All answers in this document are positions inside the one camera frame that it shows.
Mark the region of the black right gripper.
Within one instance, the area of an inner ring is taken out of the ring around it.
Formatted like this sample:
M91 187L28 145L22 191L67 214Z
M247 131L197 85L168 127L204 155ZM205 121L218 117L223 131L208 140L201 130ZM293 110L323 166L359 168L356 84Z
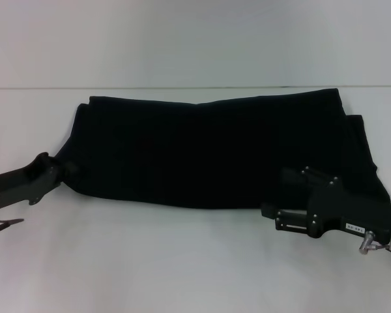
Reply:
M320 238L331 230L340 230L360 237L371 231L376 241L390 240L391 203L353 195L336 184L337 176L309 166L300 170L283 168L280 182L284 185L316 189L308 199L307 211L281 209L267 203L261 205L262 216L272 219L277 230L308 232L313 238Z

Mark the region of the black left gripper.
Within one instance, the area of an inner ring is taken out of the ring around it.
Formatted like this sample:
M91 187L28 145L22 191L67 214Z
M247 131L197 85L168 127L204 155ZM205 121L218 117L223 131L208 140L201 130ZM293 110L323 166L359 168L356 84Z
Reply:
M62 165L47 153L39 154L27 166L0 174L0 206L9 206L27 200L38 203L47 193L64 181L77 181L84 168L75 162Z

